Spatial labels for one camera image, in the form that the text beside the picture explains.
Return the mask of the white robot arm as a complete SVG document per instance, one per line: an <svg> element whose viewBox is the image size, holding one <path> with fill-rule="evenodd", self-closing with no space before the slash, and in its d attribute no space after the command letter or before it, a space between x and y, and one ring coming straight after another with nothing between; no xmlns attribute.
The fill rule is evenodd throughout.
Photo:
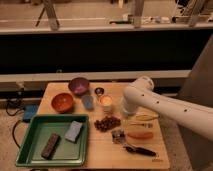
<svg viewBox="0 0 213 171"><path fill-rule="evenodd" d="M147 76L130 83L123 91L121 112L131 116L139 107L145 107L213 141L213 108L165 97L153 89L154 82Z"/></svg>

